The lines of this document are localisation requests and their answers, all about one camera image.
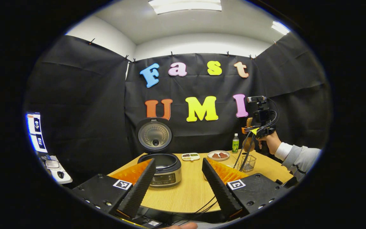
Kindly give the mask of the long ceiling light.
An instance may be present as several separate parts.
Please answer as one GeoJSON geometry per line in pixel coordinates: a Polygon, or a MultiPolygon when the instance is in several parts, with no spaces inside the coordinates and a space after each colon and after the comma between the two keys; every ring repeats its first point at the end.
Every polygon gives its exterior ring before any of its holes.
{"type": "Polygon", "coordinates": [[[158,15],[183,10],[222,11],[221,0],[150,0],[148,4],[158,15]]]}

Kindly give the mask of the round white plate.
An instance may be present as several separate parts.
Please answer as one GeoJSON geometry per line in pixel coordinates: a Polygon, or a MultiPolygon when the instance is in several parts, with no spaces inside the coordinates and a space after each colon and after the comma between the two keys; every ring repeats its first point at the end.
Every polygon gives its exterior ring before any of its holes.
{"type": "Polygon", "coordinates": [[[207,157],[215,161],[224,161],[230,157],[230,153],[224,150],[215,150],[209,152],[207,157]]]}

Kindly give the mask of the wooden spoon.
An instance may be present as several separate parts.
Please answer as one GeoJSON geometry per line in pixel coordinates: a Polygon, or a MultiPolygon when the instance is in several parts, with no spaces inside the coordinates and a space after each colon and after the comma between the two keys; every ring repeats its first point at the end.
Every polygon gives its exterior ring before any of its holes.
{"type": "MultiPolygon", "coordinates": [[[[246,127],[252,126],[252,121],[253,121],[253,118],[252,117],[249,117],[247,119],[247,121],[246,121],[246,127]]],[[[247,139],[245,139],[243,141],[242,150],[243,151],[246,151],[246,152],[248,152],[248,151],[251,152],[255,148],[255,143],[254,143],[254,140],[252,139],[254,135],[252,133],[250,133],[250,132],[247,133],[247,134],[250,134],[250,135],[247,137],[247,139]]]]}

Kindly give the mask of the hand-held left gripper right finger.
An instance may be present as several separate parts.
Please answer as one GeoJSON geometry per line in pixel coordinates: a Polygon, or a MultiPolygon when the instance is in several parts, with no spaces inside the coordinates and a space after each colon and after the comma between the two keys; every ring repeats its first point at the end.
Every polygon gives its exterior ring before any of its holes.
{"type": "Polygon", "coordinates": [[[260,173],[245,176],[209,158],[202,160],[202,172],[226,221],[255,215],[290,191],[287,184],[281,185],[260,173]]]}

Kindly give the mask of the green tea bottle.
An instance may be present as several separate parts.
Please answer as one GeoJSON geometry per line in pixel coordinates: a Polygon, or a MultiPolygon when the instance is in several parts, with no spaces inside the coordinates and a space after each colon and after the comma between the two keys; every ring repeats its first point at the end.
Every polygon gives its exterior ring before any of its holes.
{"type": "Polygon", "coordinates": [[[234,134],[234,138],[232,139],[232,153],[233,154],[237,154],[238,150],[239,150],[239,137],[238,137],[238,133],[234,134]]]}

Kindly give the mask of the small ceiling light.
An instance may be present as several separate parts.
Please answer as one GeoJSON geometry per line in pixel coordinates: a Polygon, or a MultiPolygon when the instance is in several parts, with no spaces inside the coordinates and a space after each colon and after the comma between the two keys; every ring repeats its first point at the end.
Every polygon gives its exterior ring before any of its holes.
{"type": "Polygon", "coordinates": [[[290,32],[289,28],[278,21],[273,21],[271,28],[280,32],[282,35],[287,35],[290,32]]]}

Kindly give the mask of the computer monitor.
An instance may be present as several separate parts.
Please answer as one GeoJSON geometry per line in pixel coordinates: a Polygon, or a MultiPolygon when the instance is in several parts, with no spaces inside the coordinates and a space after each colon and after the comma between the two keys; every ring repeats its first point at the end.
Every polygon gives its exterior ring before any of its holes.
{"type": "Polygon", "coordinates": [[[42,118],[37,112],[25,112],[27,130],[33,149],[37,152],[47,153],[42,133],[42,118]]]}

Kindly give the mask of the white side desk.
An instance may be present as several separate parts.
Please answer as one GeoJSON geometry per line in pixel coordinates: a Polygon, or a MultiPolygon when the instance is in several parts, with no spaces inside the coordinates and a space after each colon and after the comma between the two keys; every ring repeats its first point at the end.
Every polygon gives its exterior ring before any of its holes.
{"type": "Polygon", "coordinates": [[[69,184],[73,181],[56,156],[46,155],[42,156],[41,159],[47,173],[58,184],[69,184]]]}

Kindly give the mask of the clear wire chopstick holder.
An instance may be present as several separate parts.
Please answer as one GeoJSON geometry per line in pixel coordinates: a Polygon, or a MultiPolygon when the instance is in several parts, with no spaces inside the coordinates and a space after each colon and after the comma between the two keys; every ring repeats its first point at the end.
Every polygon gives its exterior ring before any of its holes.
{"type": "Polygon", "coordinates": [[[253,155],[246,156],[245,153],[243,153],[243,156],[241,158],[240,166],[241,172],[250,172],[253,171],[256,163],[256,157],[253,155]]]}

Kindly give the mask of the black backdrop cloth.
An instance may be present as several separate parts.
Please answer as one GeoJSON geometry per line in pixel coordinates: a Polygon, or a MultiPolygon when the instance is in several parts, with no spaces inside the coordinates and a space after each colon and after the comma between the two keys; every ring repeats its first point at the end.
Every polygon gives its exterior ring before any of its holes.
{"type": "Polygon", "coordinates": [[[73,180],[112,172],[142,154],[136,133],[147,112],[167,119],[169,153],[229,150],[234,133],[266,96],[282,141],[325,147],[331,99],[311,49],[287,34],[255,59],[189,53],[135,62],[65,35],[35,65],[25,111],[41,114],[42,146],[73,180]]]}

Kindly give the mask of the black and silver rice cooker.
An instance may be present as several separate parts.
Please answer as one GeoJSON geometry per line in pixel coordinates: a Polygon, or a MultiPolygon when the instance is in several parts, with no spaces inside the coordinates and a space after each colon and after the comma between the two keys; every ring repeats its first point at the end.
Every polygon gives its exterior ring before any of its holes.
{"type": "Polygon", "coordinates": [[[143,150],[138,162],[154,159],[155,173],[150,186],[164,188],[175,186],[182,180],[181,161],[168,151],[174,141],[168,120],[150,117],[138,123],[136,137],[143,150]]]}

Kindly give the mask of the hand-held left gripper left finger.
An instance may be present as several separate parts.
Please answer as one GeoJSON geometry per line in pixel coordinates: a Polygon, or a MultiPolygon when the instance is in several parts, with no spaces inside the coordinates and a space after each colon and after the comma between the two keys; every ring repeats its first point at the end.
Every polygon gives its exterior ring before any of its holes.
{"type": "Polygon", "coordinates": [[[97,174],[72,189],[88,205],[121,218],[134,218],[156,172],[155,160],[149,159],[113,176],[97,174]]]}

